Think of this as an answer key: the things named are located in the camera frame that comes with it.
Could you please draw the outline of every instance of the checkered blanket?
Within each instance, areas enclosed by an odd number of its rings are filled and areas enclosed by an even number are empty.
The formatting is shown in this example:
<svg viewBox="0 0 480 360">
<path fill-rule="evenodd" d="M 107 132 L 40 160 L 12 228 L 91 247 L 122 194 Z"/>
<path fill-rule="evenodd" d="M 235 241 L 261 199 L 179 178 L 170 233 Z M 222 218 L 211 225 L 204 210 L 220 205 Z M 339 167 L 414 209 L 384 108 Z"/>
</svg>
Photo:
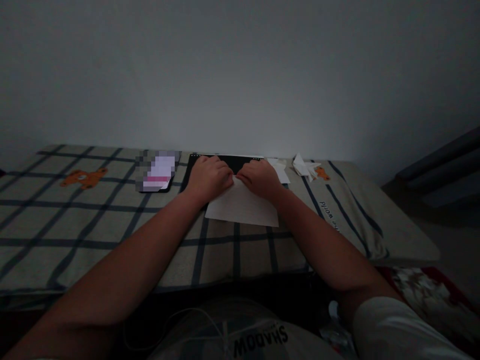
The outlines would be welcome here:
<svg viewBox="0 0 480 360">
<path fill-rule="evenodd" d="M 139 193 L 136 165 L 148 154 L 154 152 L 51 145 L 1 178 L 0 296 L 65 292 L 171 201 L 180 191 L 190 153 L 181 154 L 169 192 Z M 315 162 L 327 176 L 308 182 L 289 161 L 290 190 L 367 258 L 390 257 L 388 241 L 424 236 L 353 164 Z M 75 170 L 91 182 L 70 183 Z M 310 270 L 281 221 L 272 228 L 208 219 L 201 212 L 155 291 Z"/>
</svg>

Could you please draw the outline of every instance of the white sleeve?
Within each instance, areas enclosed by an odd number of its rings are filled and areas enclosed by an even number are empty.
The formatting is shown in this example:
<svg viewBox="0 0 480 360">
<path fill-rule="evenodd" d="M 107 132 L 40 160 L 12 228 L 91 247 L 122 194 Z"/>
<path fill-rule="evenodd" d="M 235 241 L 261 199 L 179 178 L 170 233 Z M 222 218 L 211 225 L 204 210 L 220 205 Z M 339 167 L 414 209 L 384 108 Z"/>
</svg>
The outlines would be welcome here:
<svg viewBox="0 0 480 360">
<path fill-rule="evenodd" d="M 391 297 L 374 297 L 360 305 L 353 337 L 361 359 L 471 359 Z"/>
</svg>

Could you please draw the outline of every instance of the paper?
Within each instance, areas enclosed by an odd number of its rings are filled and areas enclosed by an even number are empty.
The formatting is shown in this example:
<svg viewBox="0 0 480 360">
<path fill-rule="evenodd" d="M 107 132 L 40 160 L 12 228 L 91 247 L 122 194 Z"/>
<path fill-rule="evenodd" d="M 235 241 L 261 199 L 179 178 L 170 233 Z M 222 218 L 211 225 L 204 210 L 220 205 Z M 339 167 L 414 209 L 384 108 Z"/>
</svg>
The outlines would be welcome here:
<svg viewBox="0 0 480 360">
<path fill-rule="evenodd" d="M 281 184 L 290 184 L 290 179 L 287 176 L 287 173 L 285 172 L 285 165 L 280 163 L 278 159 L 276 158 L 267 158 L 266 159 L 270 165 L 273 166 L 273 168 L 276 171 L 276 174 L 278 176 L 278 180 L 280 180 Z"/>
<path fill-rule="evenodd" d="M 252 193 L 244 183 L 233 178 L 233 186 L 206 208 L 208 219 L 234 223 L 270 226 L 278 228 L 279 216 L 275 207 L 267 200 Z"/>
<path fill-rule="evenodd" d="M 304 162 L 300 153 L 297 153 L 295 159 L 293 159 L 293 168 L 296 173 L 300 176 L 308 177 L 310 182 L 319 177 L 315 169 L 320 165 L 322 165 L 320 162 Z"/>
</svg>

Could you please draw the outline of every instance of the orange bear print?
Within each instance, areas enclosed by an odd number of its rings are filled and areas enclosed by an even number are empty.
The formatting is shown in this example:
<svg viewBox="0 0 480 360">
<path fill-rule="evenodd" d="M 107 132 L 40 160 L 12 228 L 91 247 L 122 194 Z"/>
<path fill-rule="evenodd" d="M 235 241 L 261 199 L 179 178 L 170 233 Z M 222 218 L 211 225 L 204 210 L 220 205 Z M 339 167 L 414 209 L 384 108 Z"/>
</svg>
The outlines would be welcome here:
<svg viewBox="0 0 480 360">
<path fill-rule="evenodd" d="M 70 185 L 70 184 L 80 183 L 83 185 L 80 189 L 82 190 L 91 189 L 99 183 L 100 179 L 104 177 L 107 171 L 108 170 L 105 167 L 101 167 L 95 172 L 75 170 L 75 171 L 72 171 L 64 181 L 62 181 L 60 186 L 66 187 L 67 185 Z"/>
<path fill-rule="evenodd" d="M 320 167 L 320 166 L 316 167 L 315 172 L 319 177 L 323 178 L 323 180 L 327 180 L 327 181 L 330 180 L 330 176 L 327 175 L 323 167 Z"/>
</svg>

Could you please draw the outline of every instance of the person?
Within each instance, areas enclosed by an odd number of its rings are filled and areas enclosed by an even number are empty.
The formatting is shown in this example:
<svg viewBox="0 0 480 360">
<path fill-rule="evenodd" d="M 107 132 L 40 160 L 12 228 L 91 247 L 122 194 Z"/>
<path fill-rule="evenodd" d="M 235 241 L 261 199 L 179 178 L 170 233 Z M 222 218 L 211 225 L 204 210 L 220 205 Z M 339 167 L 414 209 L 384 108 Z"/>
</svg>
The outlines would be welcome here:
<svg viewBox="0 0 480 360">
<path fill-rule="evenodd" d="M 8 352 L 5 360 L 105 359 L 118 328 L 159 282 L 201 208 L 233 185 L 217 156 L 201 156 L 188 186 L 98 262 Z M 469 359 L 423 322 L 368 260 L 279 182 L 265 160 L 236 175 L 273 204 L 311 267 L 333 289 L 361 359 Z M 246 299 L 192 311 L 152 359 L 341 359 L 320 337 Z"/>
</svg>

